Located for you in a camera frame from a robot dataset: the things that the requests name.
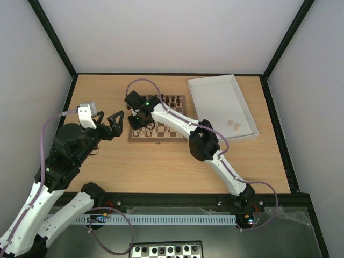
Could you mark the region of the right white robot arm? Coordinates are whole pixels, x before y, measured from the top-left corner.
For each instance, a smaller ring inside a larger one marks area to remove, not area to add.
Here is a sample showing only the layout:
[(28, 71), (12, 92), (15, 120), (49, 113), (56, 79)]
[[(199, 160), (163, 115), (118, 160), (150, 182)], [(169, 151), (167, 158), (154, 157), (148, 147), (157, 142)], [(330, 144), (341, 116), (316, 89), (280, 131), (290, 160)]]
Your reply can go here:
[(127, 94), (125, 102), (132, 111), (128, 122), (133, 130), (139, 130), (153, 122), (163, 123), (174, 129), (188, 139), (190, 154), (196, 160), (209, 164), (220, 176), (239, 210), (247, 210), (253, 205), (254, 189), (226, 160), (216, 132), (208, 120), (197, 121), (186, 117), (166, 106), (157, 97), (145, 99), (136, 91)]

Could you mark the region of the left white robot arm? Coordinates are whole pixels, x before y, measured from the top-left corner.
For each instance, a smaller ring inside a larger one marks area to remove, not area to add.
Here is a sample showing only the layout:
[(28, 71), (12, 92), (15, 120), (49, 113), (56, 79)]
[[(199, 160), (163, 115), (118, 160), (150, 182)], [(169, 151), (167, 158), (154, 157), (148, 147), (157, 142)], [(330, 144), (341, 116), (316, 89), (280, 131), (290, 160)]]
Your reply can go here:
[(96, 183), (85, 184), (74, 199), (45, 223), (55, 202), (79, 174), (82, 163), (102, 140), (111, 141), (123, 131), (124, 112), (102, 123), (104, 112), (75, 110), (79, 122), (60, 127), (48, 157), (41, 157), (31, 192), (10, 228), (1, 237), (1, 257), (44, 257), (49, 246), (81, 214), (101, 208), (105, 190)]

